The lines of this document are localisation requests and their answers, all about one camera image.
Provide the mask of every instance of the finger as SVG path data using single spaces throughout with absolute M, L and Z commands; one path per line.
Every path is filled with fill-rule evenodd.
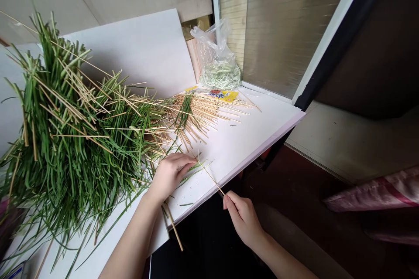
M 178 173 L 178 176 L 179 177 L 183 177 L 185 174 L 187 174 L 188 173 L 188 171 L 193 167 L 193 166 L 195 166 L 195 163 L 187 163 L 183 168 L 182 168 L 182 170 L 180 170 L 179 171 L 179 173 Z
M 180 158 L 183 155 L 184 154 L 182 154 L 182 153 L 171 153 L 165 159 L 166 160 L 176 160 L 176 159 Z
M 234 203 L 231 201 L 231 199 L 227 195 L 224 196 L 224 198 L 225 198 L 225 202 L 226 202 L 228 212 L 230 213 L 231 220 L 232 220 L 233 225 L 234 225 L 234 227 L 236 228 L 236 231 L 237 231 L 237 228 L 239 228 L 240 225 L 243 223 L 243 219 L 240 217 L 240 215 L 237 211 L 237 208 L 234 205 Z
M 172 160 L 172 162 L 173 162 L 174 166 L 176 167 L 176 169 L 178 169 L 178 171 L 180 171 L 188 163 L 196 164 L 196 159 L 191 157 L 191 156 L 188 156 L 188 155 L 183 155 L 179 159 Z
M 229 198 L 236 205 L 236 208 L 238 210 L 242 209 L 243 206 L 246 204 L 245 200 L 243 198 L 241 198 L 240 196 L 238 196 L 233 191 L 228 191 L 226 195 L 229 196 Z

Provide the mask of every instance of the clear plastic bag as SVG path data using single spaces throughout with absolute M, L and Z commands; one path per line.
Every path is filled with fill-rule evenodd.
M 221 19 L 207 31 L 197 26 L 191 35 L 199 43 L 202 74 L 199 81 L 211 89 L 233 90 L 241 86 L 241 71 L 236 56 L 227 47 L 230 32 L 228 19 Z

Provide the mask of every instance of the right hand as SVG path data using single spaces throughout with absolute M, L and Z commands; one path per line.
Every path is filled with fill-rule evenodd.
M 252 201 L 229 191 L 223 199 L 224 210 L 228 209 L 234 228 L 244 244 L 254 250 L 266 233 L 263 231 Z

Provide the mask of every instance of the forearm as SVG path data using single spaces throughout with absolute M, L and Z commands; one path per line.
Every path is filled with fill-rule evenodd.
M 263 234 L 260 243 L 255 245 L 253 251 L 268 265 L 277 278 L 317 278 L 267 233 Z
M 145 193 L 99 279 L 140 278 L 161 203 Z

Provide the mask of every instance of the black frame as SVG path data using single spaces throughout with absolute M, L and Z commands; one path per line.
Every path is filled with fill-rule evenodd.
M 303 93 L 297 98 L 295 106 L 302 111 L 306 111 L 310 103 L 313 101 L 317 93 L 326 83 L 327 79 L 333 73 L 339 64 L 352 40 L 365 22 L 369 12 L 377 0 L 354 0 L 345 17 L 340 23 L 335 35 L 333 36 L 329 46 L 327 47 L 323 57 L 320 59 L 310 81 L 306 85 Z M 262 170 L 265 170 L 274 159 L 282 145 L 288 138 L 289 131 L 276 143 L 271 146 L 271 150 L 265 159 Z

